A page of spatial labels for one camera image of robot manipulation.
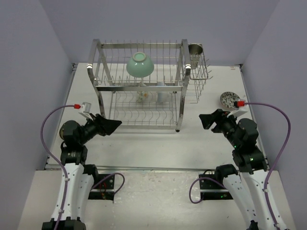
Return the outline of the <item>yellow flower bowl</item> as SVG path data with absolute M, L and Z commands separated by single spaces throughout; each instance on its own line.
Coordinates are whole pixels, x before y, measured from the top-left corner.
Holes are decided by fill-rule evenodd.
M 137 91 L 137 103 L 147 103 L 151 99 L 151 93 L 147 91 Z

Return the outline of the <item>light blue white bowl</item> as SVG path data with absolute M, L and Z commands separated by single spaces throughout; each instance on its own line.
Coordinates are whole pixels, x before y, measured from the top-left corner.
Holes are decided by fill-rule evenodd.
M 163 82 L 157 82 L 157 86 L 166 86 Z M 158 91 L 157 92 L 157 103 L 167 103 L 169 101 L 169 92 Z

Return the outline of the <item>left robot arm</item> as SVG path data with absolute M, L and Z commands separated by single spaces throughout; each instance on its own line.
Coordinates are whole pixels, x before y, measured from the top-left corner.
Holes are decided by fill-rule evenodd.
M 59 131 L 63 140 L 60 148 L 61 184 L 55 209 L 44 230 L 84 230 L 85 210 L 92 188 L 99 185 L 100 177 L 94 164 L 86 164 L 88 149 L 85 144 L 96 135 L 109 136 L 120 125 L 99 114 L 90 114 L 85 125 L 76 121 L 65 122 Z

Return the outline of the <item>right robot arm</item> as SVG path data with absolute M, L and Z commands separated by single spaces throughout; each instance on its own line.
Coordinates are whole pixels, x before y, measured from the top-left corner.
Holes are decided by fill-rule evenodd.
M 199 116 L 204 129 L 222 133 L 234 148 L 234 164 L 216 167 L 213 182 L 230 193 L 248 230 L 286 230 L 269 185 L 272 167 L 257 146 L 257 124 L 237 117 L 222 109 Z

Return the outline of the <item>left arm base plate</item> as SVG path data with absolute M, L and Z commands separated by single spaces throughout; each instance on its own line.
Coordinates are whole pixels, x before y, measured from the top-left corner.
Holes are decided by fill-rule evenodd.
M 110 200 L 114 201 L 114 184 L 115 176 L 111 176 L 104 180 L 89 193 L 89 200 Z

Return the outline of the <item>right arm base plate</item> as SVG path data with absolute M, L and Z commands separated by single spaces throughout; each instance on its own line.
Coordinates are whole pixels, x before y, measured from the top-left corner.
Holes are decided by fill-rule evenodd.
M 201 200 L 233 200 L 230 193 L 211 180 L 200 180 Z

